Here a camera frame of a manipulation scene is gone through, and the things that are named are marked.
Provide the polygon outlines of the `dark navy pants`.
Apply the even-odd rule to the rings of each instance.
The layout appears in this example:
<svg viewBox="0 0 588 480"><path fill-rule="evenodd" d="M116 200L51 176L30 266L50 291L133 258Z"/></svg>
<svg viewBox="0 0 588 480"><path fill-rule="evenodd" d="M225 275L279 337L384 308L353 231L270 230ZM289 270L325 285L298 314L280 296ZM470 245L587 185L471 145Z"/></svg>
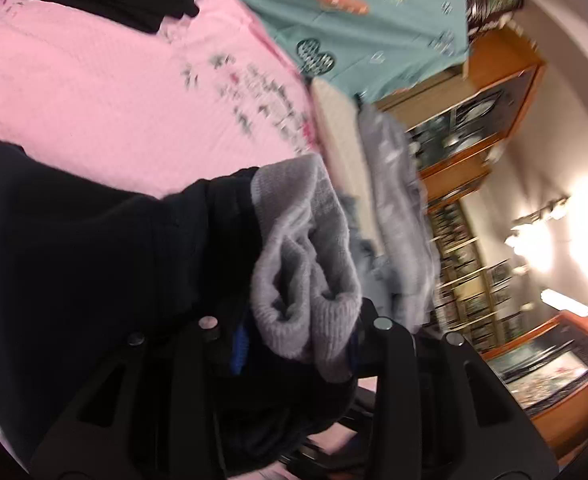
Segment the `dark navy pants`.
<svg viewBox="0 0 588 480"><path fill-rule="evenodd" d="M36 448L137 318L243 316L247 354L223 402L254 469L330 428L356 390L281 358L251 312L262 250L251 179L261 167L157 198L46 166L0 142L0 428Z"/></svg>

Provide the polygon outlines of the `wooden glass-top cabinet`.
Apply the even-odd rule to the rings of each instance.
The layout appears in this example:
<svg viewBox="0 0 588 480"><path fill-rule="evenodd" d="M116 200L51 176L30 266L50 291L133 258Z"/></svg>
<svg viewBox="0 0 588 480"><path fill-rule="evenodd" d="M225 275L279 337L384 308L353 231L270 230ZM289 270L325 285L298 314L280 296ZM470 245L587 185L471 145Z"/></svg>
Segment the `wooden glass-top cabinet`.
<svg viewBox="0 0 588 480"><path fill-rule="evenodd" d="M588 318L563 311L484 360L568 464L588 441Z"/></svg>

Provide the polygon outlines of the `grey fleece garment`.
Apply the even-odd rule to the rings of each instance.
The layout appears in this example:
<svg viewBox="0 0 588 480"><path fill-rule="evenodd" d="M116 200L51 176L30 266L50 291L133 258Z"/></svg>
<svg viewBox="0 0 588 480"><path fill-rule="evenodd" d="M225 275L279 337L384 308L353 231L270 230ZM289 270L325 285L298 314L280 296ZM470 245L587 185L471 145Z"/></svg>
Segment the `grey fleece garment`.
<svg viewBox="0 0 588 480"><path fill-rule="evenodd" d="M251 312L263 342L281 358L312 364L328 382L344 382L362 288L346 214L321 156L259 168L251 203L262 238Z"/></svg>

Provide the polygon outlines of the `wooden display cabinet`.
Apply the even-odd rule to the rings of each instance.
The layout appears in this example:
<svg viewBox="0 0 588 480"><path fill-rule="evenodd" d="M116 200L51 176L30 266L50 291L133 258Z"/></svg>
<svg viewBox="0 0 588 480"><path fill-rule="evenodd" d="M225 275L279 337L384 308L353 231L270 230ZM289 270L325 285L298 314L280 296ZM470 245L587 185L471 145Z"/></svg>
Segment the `wooden display cabinet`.
<svg viewBox="0 0 588 480"><path fill-rule="evenodd" d="M461 200L480 189L533 102L546 63L533 44L504 26L480 32L461 70L449 68L379 100L407 129L427 193L440 252L436 318L480 353L503 344L492 266Z"/></svg>

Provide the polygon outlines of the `cream quilted pillow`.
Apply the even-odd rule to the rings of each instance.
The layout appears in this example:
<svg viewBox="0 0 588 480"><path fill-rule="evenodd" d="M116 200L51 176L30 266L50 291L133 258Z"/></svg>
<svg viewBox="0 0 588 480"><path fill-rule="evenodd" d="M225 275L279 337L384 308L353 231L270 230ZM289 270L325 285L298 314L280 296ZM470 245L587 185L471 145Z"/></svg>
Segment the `cream quilted pillow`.
<svg viewBox="0 0 588 480"><path fill-rule="evenodd" d="M319 77L311 80L310 95L318 139L334 188L356 200L355 214L361 235L370 240L376 255L383 255L370 170L360 140L358 106L354 99Z"/></svg>

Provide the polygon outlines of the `teal heart-print pillow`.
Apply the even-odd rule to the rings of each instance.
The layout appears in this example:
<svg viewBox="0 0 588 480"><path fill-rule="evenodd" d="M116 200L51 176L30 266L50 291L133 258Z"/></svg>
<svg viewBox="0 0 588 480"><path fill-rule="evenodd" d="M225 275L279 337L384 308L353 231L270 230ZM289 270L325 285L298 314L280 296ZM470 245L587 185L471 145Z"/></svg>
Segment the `teal heart-print pillow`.
<svg viewBox="0 0 588 480"><path fill-rule="evenodd" d="M466 0L241 0L307 77L373 103L469 56Z"/></svg>

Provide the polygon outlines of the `wall lamp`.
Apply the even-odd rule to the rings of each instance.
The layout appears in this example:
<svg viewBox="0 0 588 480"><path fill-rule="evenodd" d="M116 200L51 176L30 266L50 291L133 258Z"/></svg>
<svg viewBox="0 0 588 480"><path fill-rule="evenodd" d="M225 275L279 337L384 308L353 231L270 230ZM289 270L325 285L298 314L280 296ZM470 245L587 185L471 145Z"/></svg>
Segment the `wall lamp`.
<svg viewBox="0 0 588 480"><path fill-rule="evenodd" d="M559 221L566 215L570 198L566 195L549 200L541 208L512 221L510 234L504 244L512 249L515 256L526 261L526 270L534 269L549 273L553 266L553 238L548 228L550 220ZM580 318L588 318L588 306L546 287L539 294L540 300L548 307L571 312Z"/></svg>

